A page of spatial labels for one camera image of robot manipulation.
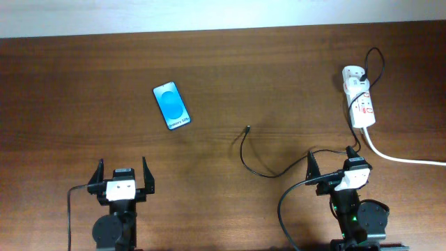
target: power strip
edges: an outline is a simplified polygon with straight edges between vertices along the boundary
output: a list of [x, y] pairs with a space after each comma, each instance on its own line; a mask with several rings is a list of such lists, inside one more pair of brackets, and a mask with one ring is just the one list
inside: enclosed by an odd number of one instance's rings
[[368, 79], [360, 81], [364, 69], [359, 66], [346, 66], [342, 70], [344, 78], [344, 91], [347, 95], [347, 103], [362, 94], [352, 105], [350, 110], [351, 123], [354, 128], [365, 128], [375, 124], [374, 108], [371, 104], [370, 82]]

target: white wall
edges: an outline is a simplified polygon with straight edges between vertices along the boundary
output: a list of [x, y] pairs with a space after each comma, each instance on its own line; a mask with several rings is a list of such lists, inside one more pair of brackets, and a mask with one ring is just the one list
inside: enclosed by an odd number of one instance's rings
[[0, 37], [446, 19], [446, 0], [0, 0]]

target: white power strip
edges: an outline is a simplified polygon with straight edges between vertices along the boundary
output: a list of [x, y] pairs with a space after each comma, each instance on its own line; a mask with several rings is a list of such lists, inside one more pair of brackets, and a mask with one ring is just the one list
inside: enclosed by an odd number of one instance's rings
[[358, 95], [365, 92], [353, 103], [350, 110], [351, 122], [354, 128], [368, 127], [376, 122], [369, 92], [370, 82], [368, 79], [360, 81], [363, 74], [364, 69], [359, 66], [346, 66], [342, 70], [348, 106]]
[[397, 162], [413, 163], [413, 164], [425, 164], [425, 165], [440, 165], [446, 166], [445, 162], [436, 162], [428, 160], [407, 160], [402, 158], [394, 158], [385, 155], [378, 151], [371, 143], [369, 132], [367, 127], [375, 124], [375, 114], [373, 106], [371, 105], [370, 98], [370, 82], [368, 79], [360, 81], [361, 76], [364, 74], [364, 69], [359, 66], [346, 66], [342, 70], [342, 77], [344, 78], [344, 91], [347, 95], [348, 107], [350, 107], [351, 101], [362, 94], [353, 104], [350, 110], [351, 123], [354, 128], [360, 128], [361, 133], [364, 134], [367, 143], [371, 150], [378, 154], [380, 157], [387, 160], [393, 160]]

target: brown wooden surface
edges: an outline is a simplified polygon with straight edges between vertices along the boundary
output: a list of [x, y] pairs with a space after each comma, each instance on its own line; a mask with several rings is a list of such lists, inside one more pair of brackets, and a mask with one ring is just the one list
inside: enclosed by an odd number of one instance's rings
[[[446, 23], [301, 26], [0, 40], [0, 250], [64, 250], [66, 192], [141, 157], [156, 193], [137, 205], [144, 250], [267, 250], [288, 246], [277, 220], [283, 191], [306, 162], [278, 179], [240, 163], [243, 128], [249, 165], [276, 172], [310, 148], [353, 143], [344, 116], [344, 66], [363, 65], [372, 46], [387, 60], [372, 91], [382, 152], [446, 161]], [[370, 78], [380, 70], [370, 58]], [[175, 81], [192, 123], [167, 130], [152, 89]], [[446, 169], [386, 161], [361, 198], [391, 208], [387, 241], [414, 250], [446, 246]], [[344, 156], [316, 156], [323, 173]], [[341, 238], [328, 197], [293, 191], [284, 221], [300, 245]], [[72, 197], [73, 250], [93, 250], [93, 223], [107, 213], [95, 197]]]

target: smartphone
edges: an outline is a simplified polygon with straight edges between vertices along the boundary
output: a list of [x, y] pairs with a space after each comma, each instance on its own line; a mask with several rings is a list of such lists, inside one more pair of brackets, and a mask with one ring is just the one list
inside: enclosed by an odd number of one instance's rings
[[175, 83], [169, 82], [155, 87], [153, 94], [155, 94], [169, 130], [179, 128], [191, 122], [189, 112], [187, 112], [186, 106], [184, 106]]

